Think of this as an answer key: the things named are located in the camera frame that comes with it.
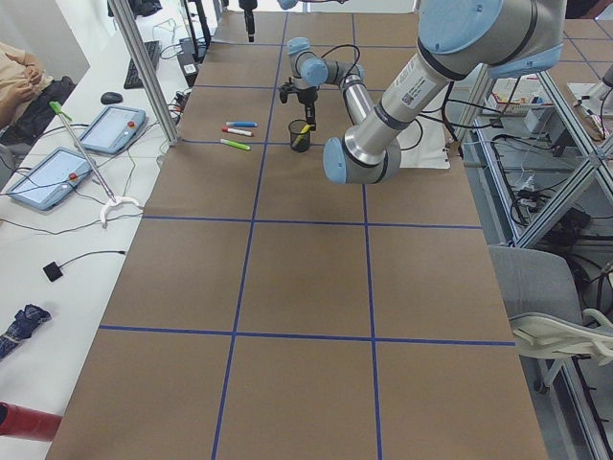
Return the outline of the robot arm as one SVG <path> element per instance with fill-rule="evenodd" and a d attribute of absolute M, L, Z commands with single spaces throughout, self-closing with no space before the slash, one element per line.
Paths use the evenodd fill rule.
<path fill-rule="evenodd" d="M 291 8 L 294 8 L 298 3 L 307 3 L 310 4 L 311 0 L 278 0 L 277 3 L 283 11 L 288 11 Z M 313 4 L 321 4 L 321 3 L 329 3 L 333 2 L 333 0 L 322 0 L 322 1 L 313 1 Z M 256 21 L 254 11 L 258 7 L 257 0 L 239 0 L 238 1 L 239 8 L 243 11 L 243 17 L 245 22 L 245 30 L 247 33 L 247 38 L 249 43 L 255 42 L 255 34 L 256 34 Z"/>
<path fill-rule="evenodd" d="M 354 122 L 325 144 L 327 178 L 373 184 L 392 177 L 400 166 L 400 133 L 446 85 L 479 64 L 494 79 L 552 68 L 561 56 L 565 13 L 563 1 L 428 1 L 420 9 L 418 50 L 378 103 L 356 67 L 317 57 L 304 37 L 290 39 L 287 53 L 299 86 L 338 86 Z"/>

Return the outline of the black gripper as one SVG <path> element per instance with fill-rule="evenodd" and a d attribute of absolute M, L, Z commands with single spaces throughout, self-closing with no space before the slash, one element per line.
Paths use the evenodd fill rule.
<path fill-rule="evenodd" d="M 257 0 L 238 0 L 238 5 L 244 10 L 245 30 L 249 42 L 255 41 L 255 17 L 253 10 L 258 7 Z"/>
<path fill-rule="evenodd" d="M 297 89 L 296 94 L 298 102 L 305 107 L 306 124 L 311 130 L 316 130 L 317 123 L 315 102 L 318 99 L 318 88 L 316 86 L 311 86 L 309 88 Z"/>

